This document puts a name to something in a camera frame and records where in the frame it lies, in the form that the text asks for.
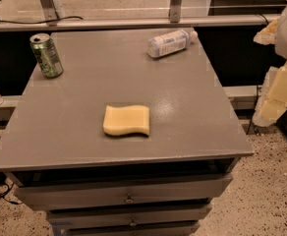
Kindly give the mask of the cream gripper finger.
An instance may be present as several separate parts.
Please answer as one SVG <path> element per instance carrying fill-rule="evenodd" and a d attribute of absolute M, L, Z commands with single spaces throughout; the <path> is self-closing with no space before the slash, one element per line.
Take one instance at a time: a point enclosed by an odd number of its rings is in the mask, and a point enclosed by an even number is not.
<path fill-rule="evenodd" d="M 287 62 L 280 68 L 270 67 L 261 87 L 253 115 L 260 127 L 274 124 L 287 110 Z"/>
<path fill-rule="evenodd" d="M 254 42 L 262 45 L 274 44 L 276 39 L 278 19 L 269 23 L 254 36 Z"/>

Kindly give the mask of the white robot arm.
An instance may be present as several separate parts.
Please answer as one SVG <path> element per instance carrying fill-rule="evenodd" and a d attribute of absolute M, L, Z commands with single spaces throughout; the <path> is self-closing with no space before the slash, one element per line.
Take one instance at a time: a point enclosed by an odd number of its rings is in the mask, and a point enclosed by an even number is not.
<path fill-rule="evenodd" d="M 275 53 L 286 59 L 283 66 L 270 67 L 266 73 L 253 115 L 255 125 L 267 127 L 287 110 L 287 7 L 277 20 L 256 34 L 254 42 L 273 44 Z"/>

